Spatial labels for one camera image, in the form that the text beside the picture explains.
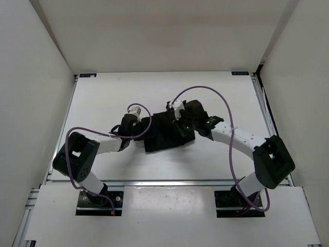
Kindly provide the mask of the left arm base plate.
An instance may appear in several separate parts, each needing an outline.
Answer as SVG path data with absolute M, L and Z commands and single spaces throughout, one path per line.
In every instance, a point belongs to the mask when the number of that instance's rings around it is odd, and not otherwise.
M 122 207 L 124 199 L 124 191 L 108 190 L 108 199 L 102 197 L 93 197 L 87 192 L 81 190 L 79 192 L 76 216 L 122 216 Z

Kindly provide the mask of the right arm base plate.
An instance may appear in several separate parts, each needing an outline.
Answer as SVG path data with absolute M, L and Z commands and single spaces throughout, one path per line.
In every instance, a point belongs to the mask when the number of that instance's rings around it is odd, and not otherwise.
M 217 218 L 259 218 L 265 213 L 252 208 L 241 194 L 235 190 L 214 192 Z

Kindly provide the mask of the black pleated skirt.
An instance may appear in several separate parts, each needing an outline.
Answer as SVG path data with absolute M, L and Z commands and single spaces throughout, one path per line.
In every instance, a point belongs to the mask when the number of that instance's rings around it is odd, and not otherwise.
M 194 140 L 194 131 L 182 131 L 168 118 L 166 112 L 154 113 L 151 126 L 146 134 L 135 139 L 135 141 L 143 141 L 146 153 L 176 148 Z

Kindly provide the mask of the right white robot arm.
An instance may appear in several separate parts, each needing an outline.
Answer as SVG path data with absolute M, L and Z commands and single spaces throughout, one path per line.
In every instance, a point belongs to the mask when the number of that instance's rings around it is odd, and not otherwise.
M 244 205 L 252 194 L 263 189 L 275 189 L 296 167 L 284 142 L 277 135 L 260 137 L 233 128 L 222 118 L 209 116 L 197 100 L 172 100 L 167 103 L 166 110 L 181 133 L 195 131 L 253 160 L 254 172 L 238 181 L 231 192 L 231 201 L 235 205 Z

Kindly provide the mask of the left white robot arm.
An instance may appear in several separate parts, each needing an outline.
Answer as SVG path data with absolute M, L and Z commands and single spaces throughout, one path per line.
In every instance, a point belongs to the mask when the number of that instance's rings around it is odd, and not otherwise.
M 114 126 L 108 134 L 91 131 L 95 134 L 92 138 L 77 132 L 78 128 L 74 127 L 67 133 L 52 167 L 69 177 L 75 189 L 84 190 L 96 206 L 112 203 L 107 194 L 108 186 L 91 172 L 95 158 L 98 154 L 124 150 L 132 139 L 144 136 L 151 123 L 150 117 L 139 119 L 136 114 L 128 113 L 122 118 L 121 124 Z

